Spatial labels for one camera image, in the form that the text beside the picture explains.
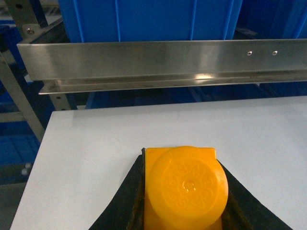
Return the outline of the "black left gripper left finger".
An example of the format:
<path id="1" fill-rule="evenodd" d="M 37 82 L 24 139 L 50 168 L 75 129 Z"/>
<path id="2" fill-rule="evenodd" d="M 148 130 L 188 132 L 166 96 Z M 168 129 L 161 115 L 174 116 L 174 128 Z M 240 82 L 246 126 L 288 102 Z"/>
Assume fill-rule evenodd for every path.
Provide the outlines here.
<path id="1" fill-rule="evenodd" d="M 145 148 L 137 157 L 111 202 L 91 230 L 143 230 L 145 202 Z"/>

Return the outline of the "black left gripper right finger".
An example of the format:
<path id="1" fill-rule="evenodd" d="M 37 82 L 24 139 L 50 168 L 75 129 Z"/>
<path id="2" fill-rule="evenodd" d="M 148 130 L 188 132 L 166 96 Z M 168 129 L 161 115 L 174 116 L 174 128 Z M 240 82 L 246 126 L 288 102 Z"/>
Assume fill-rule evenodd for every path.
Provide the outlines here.
<path id="1" fill-rule="evenodd" d="M 224 230 L 291 230 L 292 228 L 266 208 L 225 166 L 228 200 L 222 213 Z"/>

